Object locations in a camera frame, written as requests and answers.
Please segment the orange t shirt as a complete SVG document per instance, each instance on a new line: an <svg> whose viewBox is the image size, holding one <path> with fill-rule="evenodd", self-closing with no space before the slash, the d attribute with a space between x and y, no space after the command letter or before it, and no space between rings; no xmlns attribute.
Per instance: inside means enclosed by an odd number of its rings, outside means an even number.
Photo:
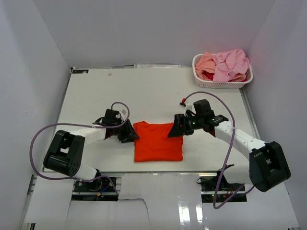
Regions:
<svg viewBox="0 0 307 230"><path fill-rule="evenodd" d="M134 141L134 161L182 161L183 137L168 138L173 123L149 124L145 121L133 124L140 137Z"/></svg>

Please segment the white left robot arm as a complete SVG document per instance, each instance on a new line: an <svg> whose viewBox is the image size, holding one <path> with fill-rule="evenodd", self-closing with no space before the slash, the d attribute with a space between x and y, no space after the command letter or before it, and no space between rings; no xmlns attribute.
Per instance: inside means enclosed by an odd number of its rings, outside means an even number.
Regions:
<svg viewBox="0 0 307 230"><path fill-rule="evenodd" d="M99 170L82 163L83 150L111 136L116 136L121 143L139 140L130 120L123 115L124 111L107 109L105 115L90 127L71 132L57 131L45 155L44 167L83 180L90 191L97 191L101 187Z"/></svg>

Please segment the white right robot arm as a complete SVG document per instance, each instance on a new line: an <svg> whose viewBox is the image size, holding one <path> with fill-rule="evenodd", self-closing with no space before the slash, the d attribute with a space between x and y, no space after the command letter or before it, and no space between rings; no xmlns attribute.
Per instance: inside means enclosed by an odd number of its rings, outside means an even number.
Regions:
<svg viewBox="0 0 307 230"><path fill-rule="evenodd" d="M226 164L217 171L217 187L228 191L234 184L251 184L261 192L266 192L291 177L290 168L281 145L256 139L237 129L223 115L215 115L206 99L188 106L183 99L180 106L183 114L176 114L168 138L192 135L202 129L229 144L247 160L248 166Z"/></svg>

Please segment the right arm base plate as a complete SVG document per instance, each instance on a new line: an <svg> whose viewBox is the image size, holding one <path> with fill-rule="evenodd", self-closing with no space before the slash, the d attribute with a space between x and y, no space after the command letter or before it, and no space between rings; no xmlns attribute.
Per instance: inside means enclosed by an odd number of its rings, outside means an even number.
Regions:
<svg viewBox="0 0 307 230"><path fill-rule="evenodd" d="M201 176L197 179L196 183L201 186L201 198L203 203L212 203L214 199L214 192L216 184L218 181L218 176ZM230 197L238 188L240 184L229 184L225 178L221 180L217 199L218 203L224 202L228 197ZM247 196L244 194L245 187L243 186L240 191L233 196L229 202L247 202Z"/></svg>

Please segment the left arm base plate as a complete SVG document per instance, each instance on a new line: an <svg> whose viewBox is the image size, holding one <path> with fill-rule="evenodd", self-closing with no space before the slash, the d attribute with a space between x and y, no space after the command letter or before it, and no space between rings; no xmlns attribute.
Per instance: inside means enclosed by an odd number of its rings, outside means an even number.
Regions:
<svg viewBox="0 0 307 230"><path fill-rule="evenodd" d="M100 178L93 182L76 181L73 187L72 201L118 201L115 192L117 178L110 177L112 183L107 178Z"/></svg>

